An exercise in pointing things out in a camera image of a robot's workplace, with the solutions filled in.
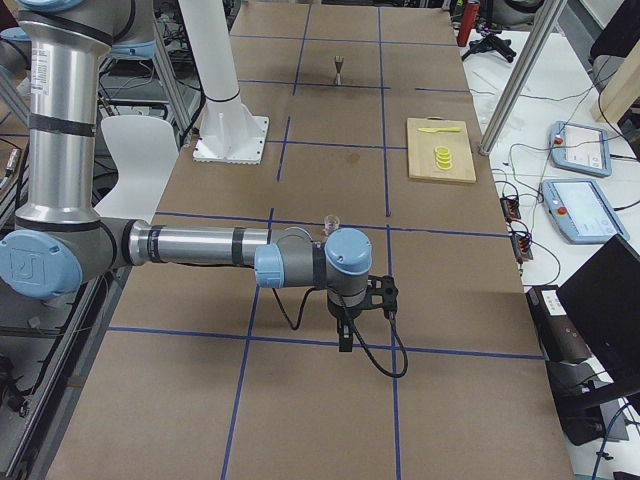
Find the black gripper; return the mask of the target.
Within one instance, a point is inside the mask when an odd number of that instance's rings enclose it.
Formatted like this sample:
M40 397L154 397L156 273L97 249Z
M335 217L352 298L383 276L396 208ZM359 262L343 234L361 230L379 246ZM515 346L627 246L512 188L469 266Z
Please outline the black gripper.
M342 353L352 351L352 334L356 332L354 321L362 313L363 300L363 290L347 295L342 295L335 289L327 290L327 306L337 320L339 351Z

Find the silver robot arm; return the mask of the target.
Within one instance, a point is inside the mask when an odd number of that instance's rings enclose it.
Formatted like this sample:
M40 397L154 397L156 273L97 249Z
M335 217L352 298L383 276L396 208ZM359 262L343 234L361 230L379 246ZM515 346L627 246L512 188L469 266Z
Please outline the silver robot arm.
M1 243L4 282L51 300L125 265L250 268L263 288L325 291L340 350L361 341L355 321L370 304L372 246L359 230L316 242L293 229L172 228L94 210L100 66L111 51L154 54L151 2L25 1L19 24L31 43L29 189Z

